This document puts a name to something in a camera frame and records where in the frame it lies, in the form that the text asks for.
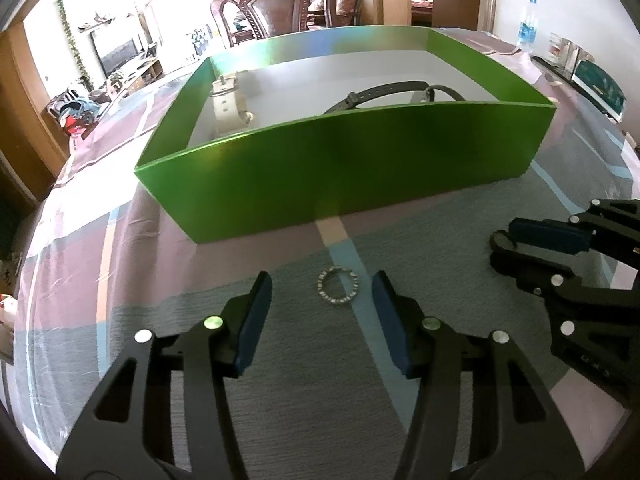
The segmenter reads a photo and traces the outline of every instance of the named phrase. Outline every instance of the metal bolt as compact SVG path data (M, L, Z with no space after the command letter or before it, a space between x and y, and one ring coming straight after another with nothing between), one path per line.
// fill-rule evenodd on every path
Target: metal bolt
M492 337L494 338L495 342L500 343L501 345L508 343L510 339L509 334L507 334L504 330L496 330Z
M146 328L139 330L138 332L136 332L136 335L133 336L133 339L136 340L136 343L147 343L149 341L151 341L151 338L153 337L153 333L151 332L151 330L147 330Z
M217 330L221 326L223 326L224 323L225 322L220 316L211 316L207 317L207 319L204 320L204 327L208 328L209 330Z
M422 328L425 330L435 331L442 326L442 323L437 317L425 317L422 320Z
M575 325L573 321L565 321L564 323L562 323L562 325L560 325L560 332L562 332L564 335L571 335L572 333L575 332Z

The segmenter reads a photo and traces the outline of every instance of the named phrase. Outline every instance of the shiny green surface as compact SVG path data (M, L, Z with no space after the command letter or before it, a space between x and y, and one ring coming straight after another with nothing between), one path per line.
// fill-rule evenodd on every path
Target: shiny green surface
M184 150L216 75L371 50L428 50L503 102L367 108ZM194 241L205 242L519 176L554 113L515 74L430 29L303 32L204 62L162 120L136 175Z

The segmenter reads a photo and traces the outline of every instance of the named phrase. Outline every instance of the plastic bottle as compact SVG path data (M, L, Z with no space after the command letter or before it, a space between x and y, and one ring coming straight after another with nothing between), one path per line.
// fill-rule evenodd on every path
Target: plastic bottle
M529 0L527 8L524 10L524 15L520 22L520 31L518 33L517 47L529 53L533 51L533 45L536 43L536 34L538 32L537 7L538 0Z

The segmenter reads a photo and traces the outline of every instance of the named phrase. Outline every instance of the wooden chair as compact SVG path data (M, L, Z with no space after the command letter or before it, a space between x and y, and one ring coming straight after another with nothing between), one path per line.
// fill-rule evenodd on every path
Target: wooden chair
M211 13L227 48L234 46L232 33L223 13L226 4L238 6L257 40L307 30L310 0L213 0ZM325 0L324 15L329 27L336 22L336 0Z

